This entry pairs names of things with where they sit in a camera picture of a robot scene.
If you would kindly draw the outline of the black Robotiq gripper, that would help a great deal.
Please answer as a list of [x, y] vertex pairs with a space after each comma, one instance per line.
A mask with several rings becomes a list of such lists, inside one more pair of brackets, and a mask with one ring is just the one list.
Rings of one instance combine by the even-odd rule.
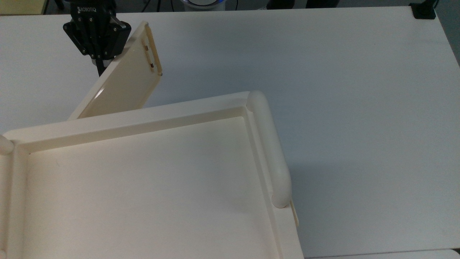
[[113, 0], [68, 0], [71, 21], [63, 29], [82, 55], [92, 58], [99, 77], [120, 55], [131, 33], [131, 25], [116, 17]]

